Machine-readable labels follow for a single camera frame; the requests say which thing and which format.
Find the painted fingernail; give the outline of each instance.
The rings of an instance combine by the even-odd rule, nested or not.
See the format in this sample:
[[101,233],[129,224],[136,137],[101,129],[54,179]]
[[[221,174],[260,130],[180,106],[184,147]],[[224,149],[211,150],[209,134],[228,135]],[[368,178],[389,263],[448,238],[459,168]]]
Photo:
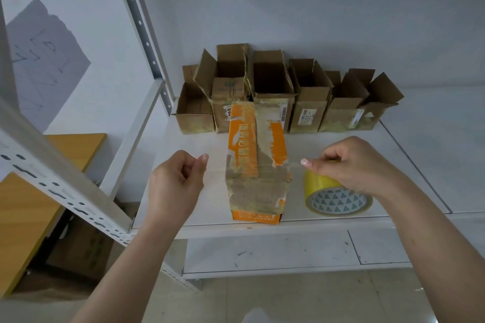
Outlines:
[[209,154],[204,153],[202,156],[200,156],[200,159],[202,160],[202,163],[207,165],[207,161],[209,161]]

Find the orange cardboard box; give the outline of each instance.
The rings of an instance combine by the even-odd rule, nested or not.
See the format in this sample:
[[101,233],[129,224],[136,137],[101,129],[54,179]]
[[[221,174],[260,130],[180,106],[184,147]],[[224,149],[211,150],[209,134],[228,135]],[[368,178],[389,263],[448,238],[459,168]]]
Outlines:
[[226,166],[233,219],[278,224],[290,181],[279,104],[233,102]]

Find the forearm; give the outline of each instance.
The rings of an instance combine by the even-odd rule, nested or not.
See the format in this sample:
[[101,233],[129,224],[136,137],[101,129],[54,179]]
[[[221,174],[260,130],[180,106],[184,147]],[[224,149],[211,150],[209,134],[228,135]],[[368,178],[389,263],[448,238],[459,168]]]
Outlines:
[[485,260],[411,180],[400,180],[379,201],[440,322],[485,317]]
[[141,322],[176,230],[144,224],[73,322]]

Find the fingernail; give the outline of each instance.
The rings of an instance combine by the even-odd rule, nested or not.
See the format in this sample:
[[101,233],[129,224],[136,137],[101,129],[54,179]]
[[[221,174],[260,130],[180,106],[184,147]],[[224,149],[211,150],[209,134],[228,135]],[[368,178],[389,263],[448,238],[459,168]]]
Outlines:
[[202,156],[199,157],[200,160],[202,161],[202,163],[204,165],[207,165],[207,161],[209,161],[209,154],[208,153],[204,153]]
[[301,160],[301,164],[305,167],[311,166],[311,160],[304,158],[303,160]]

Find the yellow wooden board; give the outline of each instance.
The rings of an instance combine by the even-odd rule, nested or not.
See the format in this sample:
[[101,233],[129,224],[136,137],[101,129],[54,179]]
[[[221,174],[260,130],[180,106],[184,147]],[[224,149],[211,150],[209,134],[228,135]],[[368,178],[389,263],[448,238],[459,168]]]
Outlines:
[[[106,139],[104,133],[46,136],[85,171]],[[64,207],[14,173],[0,182],[0,296],[15,288]]]

